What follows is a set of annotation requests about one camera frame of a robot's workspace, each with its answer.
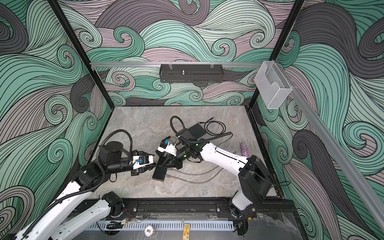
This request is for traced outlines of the black network switch box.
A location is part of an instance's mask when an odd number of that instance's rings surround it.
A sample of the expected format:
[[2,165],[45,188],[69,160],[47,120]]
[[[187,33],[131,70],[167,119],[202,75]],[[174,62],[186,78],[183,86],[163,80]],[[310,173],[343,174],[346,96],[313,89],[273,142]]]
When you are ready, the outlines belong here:
[[163,182],[165,180],[165,176],[167,173],[167,166],[166,166],[167,161],[168,161],[168,157],[163,156],[159,158],[155,171],[152,176],[153,180],[160,181],[160,182]]

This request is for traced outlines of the dark grey box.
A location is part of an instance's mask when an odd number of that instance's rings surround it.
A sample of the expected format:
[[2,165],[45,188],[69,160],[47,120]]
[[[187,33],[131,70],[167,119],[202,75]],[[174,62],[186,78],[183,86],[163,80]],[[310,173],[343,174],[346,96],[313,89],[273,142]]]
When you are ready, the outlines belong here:
[[195,124],[192,127],[184,130],[181,136],[186,140],[195,141],[203,137],[206,133],[206,130],[200,124]]

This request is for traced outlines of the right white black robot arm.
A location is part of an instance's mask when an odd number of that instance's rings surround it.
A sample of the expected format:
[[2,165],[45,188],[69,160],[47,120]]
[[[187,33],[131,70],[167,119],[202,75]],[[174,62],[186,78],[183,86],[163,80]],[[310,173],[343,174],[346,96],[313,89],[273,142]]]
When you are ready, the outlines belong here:
[[203,139],[203,136],[208,133],[208,125],[213,121],[212,119],[197,123],[188,129],[182,125],[180,131],[174,127],[174,120],[180,121],[181,118],[172,116],[170,126],[182,147],[178,149],[176,145],[169,144],[168,141],[161,144],[159,151],[166,153],[161,166],[179,170],[184,161],[194,159],[196,164],[203,161],[213,163],[222,170],[227,170],[237,176],[241,188],[231,198],[229,206],[230,212],[235,218],[239,218],[248,207],[263,203],[271,188],[290,185],[290,181],[273,181],[269,170],[259,157],[255,155],[239,156],[214,145],[214,140],[233,136],[233,133],[227,132],[226,128],[223,128],[219,134],[211,133],[210,138]]

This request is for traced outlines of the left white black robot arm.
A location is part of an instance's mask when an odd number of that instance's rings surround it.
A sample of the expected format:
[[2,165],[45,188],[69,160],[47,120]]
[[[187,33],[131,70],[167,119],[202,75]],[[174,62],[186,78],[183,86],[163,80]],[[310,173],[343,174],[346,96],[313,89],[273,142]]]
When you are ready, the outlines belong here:
[[109,192],[87,210],[69,219],[69,215],[91,193],[109,180],[112,174],[144,173],[156,166],[154,156],[143,151],[126,150],[122,143],[110,141],[116,130],[101,143],[96,159],[82,167],[60,195],[31,224],[6,235],[7,240],[72,240],[89,226],[105,218],[119,218],[125,205],[116,193]]

